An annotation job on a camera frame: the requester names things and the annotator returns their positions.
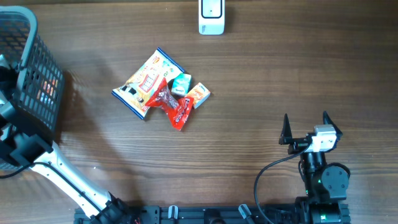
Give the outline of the blue yellow snack bag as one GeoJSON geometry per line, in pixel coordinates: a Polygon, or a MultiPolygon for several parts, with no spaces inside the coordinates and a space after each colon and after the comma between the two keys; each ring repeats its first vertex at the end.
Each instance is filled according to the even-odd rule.
{"type": "Polygon", "coordinates": [[[160,47],[123,85],[112,90],[112,95],[126,105],[140,119],[149,109],[148,100],[158,89],[161,81],[173,80],[185,70],[160,47]]]}

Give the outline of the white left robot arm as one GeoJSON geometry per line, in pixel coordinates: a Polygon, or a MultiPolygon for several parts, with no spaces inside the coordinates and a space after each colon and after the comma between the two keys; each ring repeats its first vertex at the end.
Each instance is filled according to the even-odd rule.
{"type": "Polygon", "coordinates": [[[64,83],[52,63],[22,68],[1,56],[1,159],[46,177],[90,223],[133,223],[129,207],[86,178],[54,141],[64,83]]]}

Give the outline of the small orange box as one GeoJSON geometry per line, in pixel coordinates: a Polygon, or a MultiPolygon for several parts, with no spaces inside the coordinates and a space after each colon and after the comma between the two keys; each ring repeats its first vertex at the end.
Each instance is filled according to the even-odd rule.
{"type": "Polygon", "coordinates": [[[193,107],[197,109],[209,96],[211,91],[202,83],[197,83],[188,93],[187,96],[193,98],[193,107]]]}

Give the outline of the small teal box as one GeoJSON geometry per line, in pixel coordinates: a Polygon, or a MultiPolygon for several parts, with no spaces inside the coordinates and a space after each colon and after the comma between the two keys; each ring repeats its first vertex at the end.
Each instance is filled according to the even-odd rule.
{"type": "Polygon", "coordinates": [[[178,75],[173,82],[171,92],[174,95],[185,96],[190,88],[192,76],[186,73],[178,75]]]}

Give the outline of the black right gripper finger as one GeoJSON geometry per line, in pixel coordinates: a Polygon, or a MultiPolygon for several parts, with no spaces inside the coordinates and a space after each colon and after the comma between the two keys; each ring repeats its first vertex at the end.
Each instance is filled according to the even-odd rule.
{"type": "Polygon", "coordinates": [[[292,132],[287,113],[284,115],[284,123],[280,134],[280,139],[292,139],[292,132]]]}
{"type": "Polygon", "coordinates": [[[338,128],[338,126],[332,121],[332,119],[329,117],[328,113],[326,111],[323,112],[323,124],[330,124],[334,127],[336,131],[336,136],[337,137],[342,137],[343,133],[341,130],[338,128]]]}

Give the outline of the red candy bag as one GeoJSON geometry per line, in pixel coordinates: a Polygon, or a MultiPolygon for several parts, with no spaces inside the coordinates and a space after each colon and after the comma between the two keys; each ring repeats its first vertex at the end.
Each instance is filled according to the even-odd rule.
{"type": "Polygon", "coordinates": [[[184,96],[176,100],[169,90],[166,79],[163,78],[146,106],[161,108],[169,118],[172,127],[181,131],[192,110],[193,98],[184,96]]]}

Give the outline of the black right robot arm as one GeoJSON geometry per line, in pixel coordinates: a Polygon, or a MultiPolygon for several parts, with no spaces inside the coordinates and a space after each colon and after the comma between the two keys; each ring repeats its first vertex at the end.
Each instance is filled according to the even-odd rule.
{"type": "Polygon", "coordinates": [[[294,138],[289,118],[284,123],[280,145],[288,145],[288,154],[299,156],[299,174],[304,182],[306,196],[295,200],[295,223],[350,223],[346,200],[350,170],[343,164],[326,161],[326,153],[336,148],[343,133],[323,113],[323,123],[314,126],[304,138],[294,138]]]}

